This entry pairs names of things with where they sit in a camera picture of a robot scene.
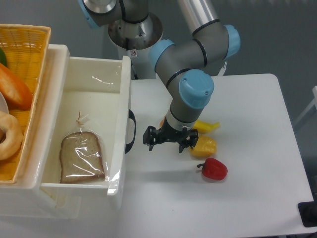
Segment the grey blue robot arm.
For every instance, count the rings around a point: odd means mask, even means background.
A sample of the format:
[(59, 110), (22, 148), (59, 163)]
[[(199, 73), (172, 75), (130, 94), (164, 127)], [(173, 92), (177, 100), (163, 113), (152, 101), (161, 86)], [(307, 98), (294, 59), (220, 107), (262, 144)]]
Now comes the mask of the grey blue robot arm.
[(149, 126), (143, 143), (149, 148), (178, 143), (179, 151), (195, 147), (199, 136), (194, 124), (214, 90), (203, 68), (239, 51), (241, 40), (235, 27), (221, 23), (209, 0), (180, 0), (192, 39), (177, 46), (162, 39), (161, 21), (149, 11), (146, 0), (81, 0), (79, 5), (92, 28), (108, 26), (111, 41), (127, 56), (136, 58), (147, 50), (146, 67), (153, 68), (172, 96), (163, 125)]

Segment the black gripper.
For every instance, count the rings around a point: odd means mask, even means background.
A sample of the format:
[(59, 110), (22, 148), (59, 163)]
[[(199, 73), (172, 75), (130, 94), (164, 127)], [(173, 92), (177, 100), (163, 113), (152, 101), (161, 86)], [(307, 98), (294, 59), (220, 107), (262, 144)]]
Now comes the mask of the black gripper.
[(166, 120), (159, 130), (154, 126), (148, 126), (143, 134), (143, 144), (148, 146), (149, 151), (152, 151), (157, 143), (177, 142), (179, 144), (179, 153), (182, 153), (185, 148), (195, 147), (198, 139), (199, 134), (196, 129), (189, 130), (188, 127), (182, 126), (179, 131), (169, 125)]

